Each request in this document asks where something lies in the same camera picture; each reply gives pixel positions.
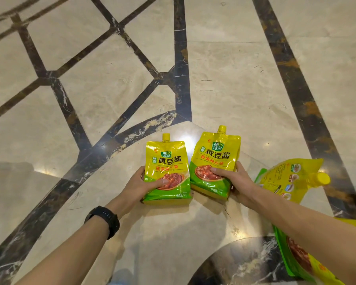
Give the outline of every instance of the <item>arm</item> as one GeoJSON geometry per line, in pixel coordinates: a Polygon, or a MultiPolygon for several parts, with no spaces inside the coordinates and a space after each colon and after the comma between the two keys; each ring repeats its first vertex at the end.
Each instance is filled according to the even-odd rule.
{"type": "MultiPolygon", "coordinates": [[[[141,179],[144,170],[145,167],[140,167],[124,190],[106,205],[119,219],[128,213],[148,191],[161,187],[167,182],[165,179],[150,183],[144,182],[141,179]]],[[[109,228],[106,221],[99,216],[93,216],[16,284],[81,284],[103,248],[108,235],[109,228]]]]}
{"type": "Polygon", "coordinates": [[[211,170],[231,180],[242,204],[270,220],[342,282],[356,285],[356,227],[257,186],[240,162],[236,166],[237,172],[211,170]]]}

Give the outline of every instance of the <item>sauce packet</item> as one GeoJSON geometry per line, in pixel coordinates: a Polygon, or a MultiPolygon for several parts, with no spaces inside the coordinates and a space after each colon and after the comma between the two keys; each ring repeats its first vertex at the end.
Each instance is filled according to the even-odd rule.
{"type": "Polygon", "coordinates": [[[261,169],[255,183],[287,200],[300,203],[307,190],[327,185],[330,177],[318,172],[323,159],[289,159],[271,169],[261,169]]]}
{"type": "Polygon", "coordinates": [[[170,134],[162,134],[162,142],[147,142],[145,182],[159,179],[169,182],[148,192],[143,203],[152,205],[189,204],[190,174],[185,143],[170,141],[170,134]]]}
{"type": "Polygon", "coordinates": [[[191,188],[222,200],[228,199],[231,182],[210,169],[215,167],[233,171],[241,143],[240,136],[226,135],[226,130],[222,125],[217,133],[203,132],[190,162],[191,188]]]}
{"type": "MultiPolygon", "coordinates": [[[[356,220],[335,218],[356,227],[356,220]]],[[[327,285],[344,285],[330,270],[324,267],[312,255],[308,254],[293,239],[273,226],[276,240],[289,276],[301,277],[307,281],[316,282],[320,279],[327,285]]]]}

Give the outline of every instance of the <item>wristwatch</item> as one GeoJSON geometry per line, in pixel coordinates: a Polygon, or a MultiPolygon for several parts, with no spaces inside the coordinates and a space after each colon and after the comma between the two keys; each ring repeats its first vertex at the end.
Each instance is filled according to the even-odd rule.
{"type": "Polygon", "coordinates": [[[97,206],[96,208],[92,209],[90,213],[88,213],[86,219],[84,220],[84,223],[90,220],[90,218],[94,215],[102,217],[108,223],[109,226],[108,239],[112,238],[120,228],[120,222],[119,219],[117,218],[117,215],[113,214],[112,211],[109,210],[108,208],[97,206]]]}

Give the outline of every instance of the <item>hand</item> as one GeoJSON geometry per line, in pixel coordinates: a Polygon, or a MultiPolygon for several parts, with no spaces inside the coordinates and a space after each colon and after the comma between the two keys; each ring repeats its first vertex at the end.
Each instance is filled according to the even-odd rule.
{"type": "Polygon", "coordinates": [[[147,192],[154,188],[166,185],[167,179],[160,179],[154,182],[144,182],[142,175],[145,172],[145,166],[141,166],[129,179],[123,191],[107,204],[107,208],[118,215],[120,219],[128,213],[135,204],[140,201],[147,192]]]}
{"type": "Polygon", "coordinates": [[[260,190],[260,187],[257,186],[252,179],[249,177],[247,171],[245,171],[242,164],[236,162],[237,172],[228,171],[220,168],[211,168],[211,172],[216,175],[223,176],[228,178],[233,186],[237,190],[237,198],[240,203],[247,206],[248,208],[253,209],[253,195],[256,190],[260,190]]]}

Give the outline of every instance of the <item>brand logo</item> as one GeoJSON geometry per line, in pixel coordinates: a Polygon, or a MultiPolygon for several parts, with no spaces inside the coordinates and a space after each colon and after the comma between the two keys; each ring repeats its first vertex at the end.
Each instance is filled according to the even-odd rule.
{"type": "Polygon", "coordinates": [[[161,156],[165,158],[171,158],[171,151],[161,152],[161,156]]]}
{"type": "Polygon", "coordinates": [[[223,150],[224,144],[222,142],[214,142],[212,143],[212,149],[214,151],[221,151],[223,150]]]}

